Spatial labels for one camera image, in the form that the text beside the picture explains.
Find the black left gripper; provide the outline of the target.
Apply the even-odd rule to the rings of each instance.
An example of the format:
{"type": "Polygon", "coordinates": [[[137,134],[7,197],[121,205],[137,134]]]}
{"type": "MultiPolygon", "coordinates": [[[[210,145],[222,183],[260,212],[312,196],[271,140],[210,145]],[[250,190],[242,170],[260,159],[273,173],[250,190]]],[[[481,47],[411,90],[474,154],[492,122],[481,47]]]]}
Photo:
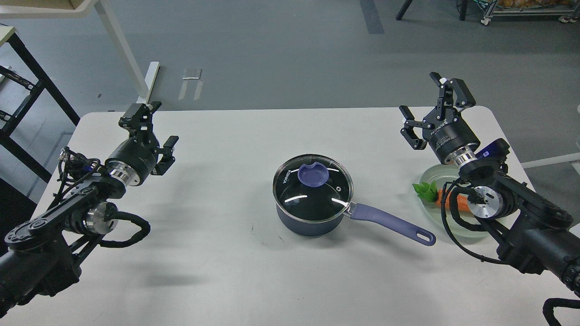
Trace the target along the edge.
{"type": "Polygon", "coordinates": [[[159,142],[153,132],[153,114],[161,105],[160,101],[149,105],[133,103],[119,119],[119,126],[128,131],[129,138],[106,159],[105,167],[111,177],[125,186],[141,185],[150,173],[162,176],[175,162],[174,146],[179,136],[169,136],[158,148],[159,142]]]}

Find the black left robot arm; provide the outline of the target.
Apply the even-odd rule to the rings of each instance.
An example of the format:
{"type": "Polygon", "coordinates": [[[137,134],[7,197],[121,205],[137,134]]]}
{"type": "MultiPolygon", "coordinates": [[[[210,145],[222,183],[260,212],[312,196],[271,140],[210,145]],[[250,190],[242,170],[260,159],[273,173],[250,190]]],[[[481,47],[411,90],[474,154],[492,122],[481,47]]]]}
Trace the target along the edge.
{"type": "Polygon", "coordinates": [[[141,185],[150,175],[162,176],[175,162],[178,136],[161,146],[153,132],[153,114],[160,107],[159,101],[132,104],[118,122],[129,136],[104,162],[62,149],[53,202],[4,237],[2,316],[36,295],[53,297],[78,283],[81,263],[96,246],[126,248],[149,234],[146,220],[119,211],[111,199],[122,198],[127,187],[141,185]]]}

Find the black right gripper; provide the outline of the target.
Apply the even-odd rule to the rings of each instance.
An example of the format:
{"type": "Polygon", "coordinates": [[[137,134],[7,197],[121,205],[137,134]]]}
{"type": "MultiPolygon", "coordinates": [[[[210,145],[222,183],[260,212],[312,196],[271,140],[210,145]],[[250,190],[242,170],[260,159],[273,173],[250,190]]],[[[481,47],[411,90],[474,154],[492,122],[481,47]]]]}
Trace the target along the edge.
{"type": "Polygon", "coordinates": [[[461,116],[462,110],[476,105],[476,99],[464,80],[447,80],[437,72],[430,72],[429,76],[439,87],[435,109],[427,114],[426,122],[419,122],[408,106],[401,105],[399,110],[405,120],[400,133],[414,150],[424,150],[428,142],[439,162],[448,164],[447,157],[460,147],[480,147],[480,140],[461,116]],[[415,127],[426,129],[426,140],[418,138],[415,127]]]}

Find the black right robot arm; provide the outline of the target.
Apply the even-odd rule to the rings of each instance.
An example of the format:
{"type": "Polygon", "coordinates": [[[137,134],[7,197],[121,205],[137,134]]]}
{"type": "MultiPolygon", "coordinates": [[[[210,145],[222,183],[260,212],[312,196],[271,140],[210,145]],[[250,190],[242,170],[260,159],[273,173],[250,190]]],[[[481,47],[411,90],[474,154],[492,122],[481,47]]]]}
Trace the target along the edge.
{"type": "Polygon", "coordinates": [[[402,105],[402,136],[414,150],[430,146],[442,164],[458,169],[439,196],[443,227],[466,254],[491,264],[509,265],[521,273],[552,272],[575,295],[580,291],[580,240],[571,231],[572,216],[508,175],[509,144],[499,138],[478,151],[480,140],[462,118],[476,101],[463,80],[430,77],[439,89],[437,104],[415,120],[402,105]],[[486,232],[498,244],[493,259],[465,248],[448,224],[451,216],[460,227],[486,232]]]}

